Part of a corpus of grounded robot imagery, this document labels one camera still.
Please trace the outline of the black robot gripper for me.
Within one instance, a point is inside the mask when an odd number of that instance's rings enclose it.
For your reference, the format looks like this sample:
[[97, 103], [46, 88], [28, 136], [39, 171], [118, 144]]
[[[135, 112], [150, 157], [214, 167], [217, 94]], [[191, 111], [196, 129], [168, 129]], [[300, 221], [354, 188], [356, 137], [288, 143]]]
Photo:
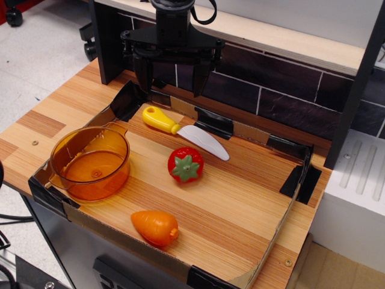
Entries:
[[123, 55], [133, 64], [140, 89], [145, 93], [152, 87], [153, 63], [194, 65], [192, 89], [196, 98], [203, 93], [225, 42], [199, 31], [191, 19], [208, 25], [215, 20], [217, 7], [207, 20], [198, 19], [193, 5], [156, 5], [155, 9], [155, 25], [121, 33]]

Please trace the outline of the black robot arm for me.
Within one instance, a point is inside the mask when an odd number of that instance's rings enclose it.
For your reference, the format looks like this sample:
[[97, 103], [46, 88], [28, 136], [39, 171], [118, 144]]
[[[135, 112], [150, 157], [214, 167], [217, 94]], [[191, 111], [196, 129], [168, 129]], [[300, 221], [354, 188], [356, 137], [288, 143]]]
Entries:
[[212, 23], [217, 16], [217, 5], [211, 1], [213, 15], [198, 20], [194, 1], [152, 1], [156, 9], [156, 25], [124, 31], [121, 39], [125, 48], [123, 57], [133, 65], [140, 89], [148, 93], [153, 82], [154, 63], [172, 63], [193, 67], [192, 91], [200, 96], [209, 74], [220, 62], [225, 41], [196, 29], [191, 18], [202, 25]]

